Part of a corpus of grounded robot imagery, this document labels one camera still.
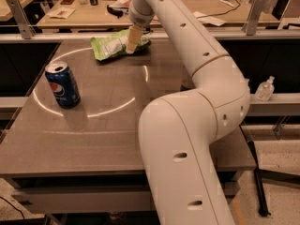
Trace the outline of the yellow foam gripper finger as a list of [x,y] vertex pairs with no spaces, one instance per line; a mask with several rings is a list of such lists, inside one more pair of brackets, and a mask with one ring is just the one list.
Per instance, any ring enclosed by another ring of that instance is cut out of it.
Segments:
[[143,30],[135,25],[130,26],[127,32],[126,52],[134,53],[138,42],[143,35]]

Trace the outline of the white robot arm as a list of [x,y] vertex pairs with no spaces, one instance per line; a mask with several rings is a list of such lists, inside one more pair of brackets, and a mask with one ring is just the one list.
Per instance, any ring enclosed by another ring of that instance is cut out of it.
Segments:
[[211,143],[239,127],[248,82],[227,51],[181,0],[132,0],[128,45],[158,18],[193,88],[151,101],[139,144],[160,225],[235,225],[210,155]]

